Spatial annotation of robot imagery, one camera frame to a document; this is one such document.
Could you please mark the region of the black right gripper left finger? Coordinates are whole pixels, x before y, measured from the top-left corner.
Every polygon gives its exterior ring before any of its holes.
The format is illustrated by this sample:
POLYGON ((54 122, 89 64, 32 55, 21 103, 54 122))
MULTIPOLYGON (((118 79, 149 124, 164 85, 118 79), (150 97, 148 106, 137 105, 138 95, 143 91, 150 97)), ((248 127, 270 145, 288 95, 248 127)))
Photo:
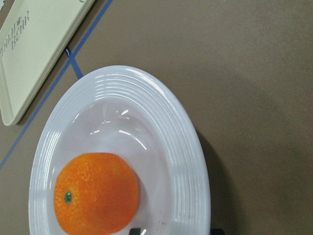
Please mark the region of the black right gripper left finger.
POLYGON ((141 235, 141 228, 131 228, 129 235, 141 235))

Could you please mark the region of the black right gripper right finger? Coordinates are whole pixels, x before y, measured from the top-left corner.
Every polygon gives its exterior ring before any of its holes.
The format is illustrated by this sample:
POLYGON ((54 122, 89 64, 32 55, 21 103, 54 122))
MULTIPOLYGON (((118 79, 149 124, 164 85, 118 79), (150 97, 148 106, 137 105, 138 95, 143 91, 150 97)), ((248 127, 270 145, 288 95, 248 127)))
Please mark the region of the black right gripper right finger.
POLYGON ((213 228, 211 229, 211 235, 225 235, 225 233, 220 228, 213 228))

